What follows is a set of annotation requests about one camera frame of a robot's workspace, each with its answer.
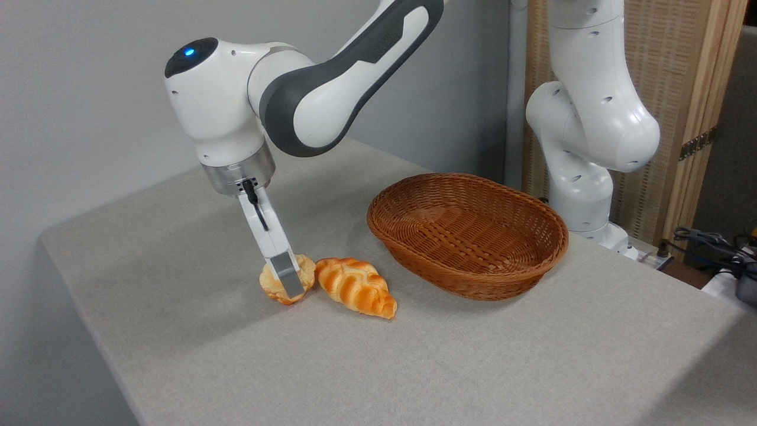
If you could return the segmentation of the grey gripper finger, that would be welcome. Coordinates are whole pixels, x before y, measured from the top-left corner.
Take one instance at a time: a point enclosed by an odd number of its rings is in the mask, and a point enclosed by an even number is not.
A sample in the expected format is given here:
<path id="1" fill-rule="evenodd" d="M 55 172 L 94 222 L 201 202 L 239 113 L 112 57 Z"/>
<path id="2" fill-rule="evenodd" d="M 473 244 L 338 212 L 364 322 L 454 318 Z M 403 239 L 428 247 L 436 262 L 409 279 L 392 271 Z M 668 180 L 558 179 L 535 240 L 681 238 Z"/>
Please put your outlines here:
<path id="1" fill-rule="evenodd" d="M 306 293 L 298 275 L 299 264 L 291 250 L 266 258 L 266 261 L 271 275 L 271 279 L 265 280 L 266 294 L 273 299 L 281 299 L 281 294 L 284 293 L 285 299 L 300 299 Z"/>

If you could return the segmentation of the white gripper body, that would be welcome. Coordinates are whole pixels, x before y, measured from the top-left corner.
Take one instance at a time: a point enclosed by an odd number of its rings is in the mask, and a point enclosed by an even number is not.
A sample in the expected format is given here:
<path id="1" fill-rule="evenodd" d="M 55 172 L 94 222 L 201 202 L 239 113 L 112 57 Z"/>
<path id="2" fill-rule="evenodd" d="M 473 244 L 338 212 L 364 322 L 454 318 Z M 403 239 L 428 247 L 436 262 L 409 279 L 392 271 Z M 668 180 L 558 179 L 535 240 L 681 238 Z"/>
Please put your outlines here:
<path id="1" fill-rule="evenodd" d="M 238 200 L 263 258 L 273 258 L 292 250 L 266 189 L 257 187 L 254 193 L 258 200 L 256 204 L 249 201 L 245 192 L 238 195 Z"/>

